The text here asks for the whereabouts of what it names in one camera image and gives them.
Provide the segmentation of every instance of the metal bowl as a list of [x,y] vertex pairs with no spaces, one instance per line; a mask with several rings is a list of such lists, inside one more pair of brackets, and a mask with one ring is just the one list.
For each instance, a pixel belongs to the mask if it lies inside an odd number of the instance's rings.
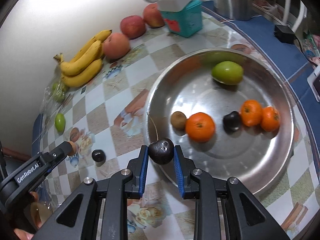
[[[239,85],[227,86],[213,80],[211,69],[222,61],[233,61],[244,69]],[[245,100],[255,99],[262,107],[274,106],[281,115],[277,133],[264,132],[259,126],[242,127],[235,133],[223,129],[223,116],[236,110]],[[216,123],[216,132],[207,143],[196,143],[184,132],[175,130],[170,116],[175,111],[187,118],[204,112]],[[284,170],[293,142],[293,115],[289,97],[279,76],[261,61],[233,49],[203,49],[190,53],[158,77],[150,90],[146,112],[155,122],[159,138],[181,145],[185,157],[219,179],[239,178],[254,194],[268,188]],[[156,130],[144,116],[147,145],[156,141]],[[173,161],[161,166],[176,185]]]

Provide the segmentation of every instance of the white wall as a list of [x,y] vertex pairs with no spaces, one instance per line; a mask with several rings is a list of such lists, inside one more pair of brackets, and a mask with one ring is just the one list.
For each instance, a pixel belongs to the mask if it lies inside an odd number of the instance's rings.
[[0,29],[0,140],[30,154],[33,122],[53,77],[52,57],[67,60],[95,33],[119,31],[141,15],[143,0],[19,0]]

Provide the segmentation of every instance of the power adapter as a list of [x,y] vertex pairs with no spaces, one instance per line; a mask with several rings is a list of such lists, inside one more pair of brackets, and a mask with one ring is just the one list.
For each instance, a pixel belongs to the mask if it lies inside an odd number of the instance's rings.
[[287,25],[275,25],[274,35],[282,43],[293,44],[295,33]]

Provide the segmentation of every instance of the teal container lid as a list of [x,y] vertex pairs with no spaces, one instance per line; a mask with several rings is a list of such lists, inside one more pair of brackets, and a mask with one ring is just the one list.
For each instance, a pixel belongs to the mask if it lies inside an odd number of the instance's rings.
[[198,6],[198,5],[201,5],[202,4],[202,1],[201,0],[191,0],[190,3],[188,3],[185,8],[182,9],[182,11],[185,11],[185,10],[189,10],[195,6]]

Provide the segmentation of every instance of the bowl rim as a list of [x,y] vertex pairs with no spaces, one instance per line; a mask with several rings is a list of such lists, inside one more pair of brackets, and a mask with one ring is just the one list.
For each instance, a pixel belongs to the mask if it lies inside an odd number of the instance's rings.
[[[149,117],[147,115],[147,113],[149,113],[150,110],[150,106],[151,106],[151,102],[153,99],[153,96],[157,90],[157,88],[159,87],[160,82],[162,81],[162,79],[169,73],[169,71],[171,69],[173,69],[178,63],[186,60],[189,57],[195,56],[195,55],[200,55],[203,54],[205,52],[212,52],[212,51],[223,51],[223,52],[232,52],[232,53],[236,53],[242,56],[245,56],[253,61],[255,61],[256,63],[258,63],[259,65],[261,65],[262,67],[264,67],[272,76],[273,78],[276,80],[276,82],[278,83],[278,85],[281,87],[282,92],[284,93],[284,96],[286,98],[286,102],[289,106],[289,110],[290,110],[290,118],[291,118],[291,135],[290,135],[290,147],[288,148],[288,151],[286,153],[285,159],[280,167],[280,169],[278,170],[278,172],[269,180],[269,182],[267,184],[265,184],[262,188],[260,188],[259,190],[257,190],[256,192],[252,192],[254,195],[260,195],[263,192],[265,192],[266,190],[268,190],[272,184],[274,182],[276,182],[279,177],[283,174],[284,169],[286,168],[289,160],[290,160],[290,155],[292,152],[292,148],[293,148],[293,133],[294,133],[294,123],[295,120],[293,118],[293,110],[292,110],[292,104],[291,101],[289,99],[289,95],[288,92],[284,89],[284,82],[281,80],[281,78],[279,77],[279,75],[275,72],[275,70],[273,70],[271,67],[268,67],[264,62],[262,62],[261,60],[253,57],[252,55],[246,54],[244,52],[235,50],[235,49],[228,49],[228,48],[209,48],[209,49],[201,49],[201,50],[196,50],[194,52],[190,52],[186,55],[184,55],[183,57],[180,57],[179,59],[175,60],[172,64],[170,64],[168,67],[166,67],[166,69],[159,75],[159,77],[156,79],[156,81],[154,82],[153,86],[151,87],[147,100],[146,100],[146,104],[145,104],[145,113],[143,115],[143,136],[144,136],[144,140],[147,144],[147,146],[151,143],[150,142],[150,137],[149,137],[149,131],[148,131],[148,123],[149,123]],[[165,170],[163,169],[163,167],[161,165],[158,165],[156,163],[153,162],[154,165],[158,166],[161,171],[164,173],[164,175],[176,186],[178,187],[178,185],[172,180],[172,178],[165,172]]]

